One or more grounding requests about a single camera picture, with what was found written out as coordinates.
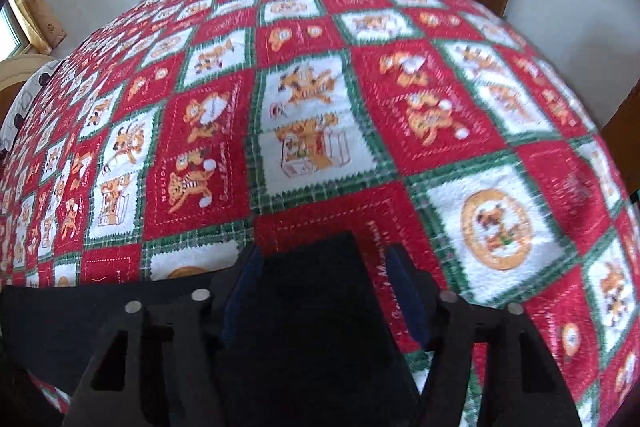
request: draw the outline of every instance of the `yellow curtain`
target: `yellow curtain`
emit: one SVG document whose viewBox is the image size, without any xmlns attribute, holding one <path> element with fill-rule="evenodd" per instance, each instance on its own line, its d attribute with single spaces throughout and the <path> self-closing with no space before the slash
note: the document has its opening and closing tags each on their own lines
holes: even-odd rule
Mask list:
<svg viewBox="0 0 640 427">
<path fill-rule="evenodd" d="M 45 0 L 9 0 L 22 31 L 38 53 L 48 55 L 66 32 Z"/>
</svg>

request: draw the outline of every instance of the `red blanket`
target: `red blanket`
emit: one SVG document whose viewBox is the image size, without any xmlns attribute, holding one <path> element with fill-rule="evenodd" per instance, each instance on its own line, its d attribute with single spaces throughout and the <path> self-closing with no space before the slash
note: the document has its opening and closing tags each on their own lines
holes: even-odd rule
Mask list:
<svg viewBox="0 0 640 427">
<path fill-rule="evenodd" d="M 145 0 L 55 74 L 0 189 L 2 284 L 180 277 L 351 230 L 417 380 L 394 242 L 469 301 L 525 303 L 585 424 L 638 376 L 620 176 L 553 68 L 473 0 Z"/>
</svg>

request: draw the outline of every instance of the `beige headboard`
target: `beige headboard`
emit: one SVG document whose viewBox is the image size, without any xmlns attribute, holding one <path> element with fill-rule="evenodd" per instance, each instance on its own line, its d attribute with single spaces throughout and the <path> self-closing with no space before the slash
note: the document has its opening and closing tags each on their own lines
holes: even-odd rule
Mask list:
<svg viewBox="0 0 640 427">
<path fill-rule="evenodd" d="M 27 79 L 47 62 L 47 55 L 25 54 L 0 62 L 0 125 Z"/>
</svg>

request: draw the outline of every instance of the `metal bolt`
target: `metal bolt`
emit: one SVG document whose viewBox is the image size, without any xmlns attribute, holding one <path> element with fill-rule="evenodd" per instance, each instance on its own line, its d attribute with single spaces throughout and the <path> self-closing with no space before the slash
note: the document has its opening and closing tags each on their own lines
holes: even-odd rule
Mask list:
<svg viewBox="0 0 640 427">
<path fill-rule="evenodd" d="M 191 293 L 191 298 L 194 301 L 206 301 L 210 295 L 211 292 L 206 288 L 198 288 Z"/>
<path fill-rule="evenodd" d="M 444 302 L 456 302 L 458 300 L 458 295 L 454 291 L 444 290 L 440 292 L 440 300 Z"/>
<path fill-rule="evenodd" d="M 514 315 L 522 315 L 524 313 L 524 308 L 522 307 L 521 304 L 518 304 L 517 302 L 510 302 L 509 304 L 507 304 L 507 309 L 510 313 L 513 313 Z"/>
<path fill-rule="evenodd" d="M 140 301 L 131 301 L 124 306 L 124 311 L 127 313 L 138 313 L 142 309 L 142 303 Z"/>
</svg>

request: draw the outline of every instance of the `pillow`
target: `pillow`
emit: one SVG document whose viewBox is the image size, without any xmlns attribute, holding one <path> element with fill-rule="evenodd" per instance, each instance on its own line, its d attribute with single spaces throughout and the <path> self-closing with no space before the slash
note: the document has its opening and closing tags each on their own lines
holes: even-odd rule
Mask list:
<svg viewBox="0 0 640 427">
<path fill-rule="evenodd" d="M 31 110 L 33 100 L 40 90 L 49 84 L 59 60 L 52 60 L 33 73 L 22 86 L 22 89 L 15 97 L 9 112 L 4 118 L 2 129 L 0 129 L 0 150 L 10 151 L 14 146 L 15 136 L 20 131 L 25 118 Z"/>
</svg>

